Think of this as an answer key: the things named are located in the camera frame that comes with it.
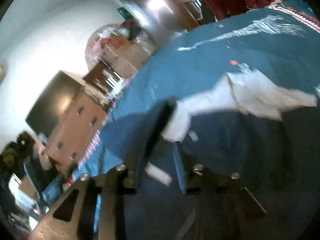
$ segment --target television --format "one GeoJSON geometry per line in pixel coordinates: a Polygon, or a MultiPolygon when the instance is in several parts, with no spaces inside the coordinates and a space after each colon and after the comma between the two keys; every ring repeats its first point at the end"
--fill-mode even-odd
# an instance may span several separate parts
{"type": "Polygon", "coordinates": [[[46,86],[26,117],[27,124],[42,141],[46,142],[81,90],[83,85],[62,71],[46,86]]]}

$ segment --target dresser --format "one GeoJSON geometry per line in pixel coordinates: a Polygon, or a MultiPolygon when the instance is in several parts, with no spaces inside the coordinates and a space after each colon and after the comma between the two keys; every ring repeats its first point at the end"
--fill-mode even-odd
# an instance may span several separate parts
{"type": "Polygon", "coordinates": [[[78,163],[106,115],[101,106],[80,92],[51,133],[44,153],[65,166],[78,163]]]}

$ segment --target drawer handle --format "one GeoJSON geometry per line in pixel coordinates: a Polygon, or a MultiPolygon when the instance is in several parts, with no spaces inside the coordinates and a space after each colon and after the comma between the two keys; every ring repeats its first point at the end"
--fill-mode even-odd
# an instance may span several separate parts
{"type": "Polygon", "coordinates": [[[77,155],[77,152],[74,151],[73,153],[71,153],[70,159],[71,159],[71,160],[74,160],[74,158],[76,157],[76,155],[77,155]]]}
{"type": "Polygon", "coordinates": [[[97,120],[98,120],[98,118],[95,116],[95,117],[92,119],[91,123],[89,123],[89,125],[90,125],[90,126],[94,126],[94,125],[96,124],[97,120]]]}
{"type": "Polygon", "coordinates": [[[77,112],[77,115],[81,115],[82,111],[84,110],[84,106],[80,107],[78,112],[77,112]]]}
{"type": "Polygon", "coordinates": [[[63,146],[63,142],[58,142],[56,149],[59,151],[61,150],[62,146],[63,146]]]}

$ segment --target striped trim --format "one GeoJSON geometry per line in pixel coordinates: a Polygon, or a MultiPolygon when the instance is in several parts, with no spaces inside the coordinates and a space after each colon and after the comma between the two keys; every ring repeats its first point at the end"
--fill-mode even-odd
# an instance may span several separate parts
{"type": "Polygon", "coordinates": [[[303,12],[297,12],[295,9],[290,7],[285,7],[283,5],[277,4],[277,5],[269,6],[268,8],[289,14],[295,19],[297,19],[298,21],[309,26],[311,29],[314,29],[316,32],[320,33],[320,21],[316,18],[313,18],[303,12]]]}

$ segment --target metal screw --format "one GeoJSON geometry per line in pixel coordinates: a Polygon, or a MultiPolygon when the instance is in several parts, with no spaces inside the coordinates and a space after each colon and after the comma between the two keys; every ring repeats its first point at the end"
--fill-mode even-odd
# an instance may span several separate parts
{"type": "Polygon", "coordinates": [[[84,173],[80,176],[80,180],[87,180],[90,178],[90,175],[88,173],[84,173]]]}
{"type": "Polygon", "coordinates": [[[195,164],[194,166],[193,166],[193,170],[194,171],[202,171],[203,170],[203,165],[202,164],[195,164]]]}
{"type": "Polygon", "coordinates": [[[116,166],[117,171],[124,171],[127,167],[124,164],[120,164],[116,166]]]}
{"type": "Polygon", "coordinates": [[[234,172],[230,175],[231,179],[239,179],[240,178],[240,174],[237,172],[234,172]]]}

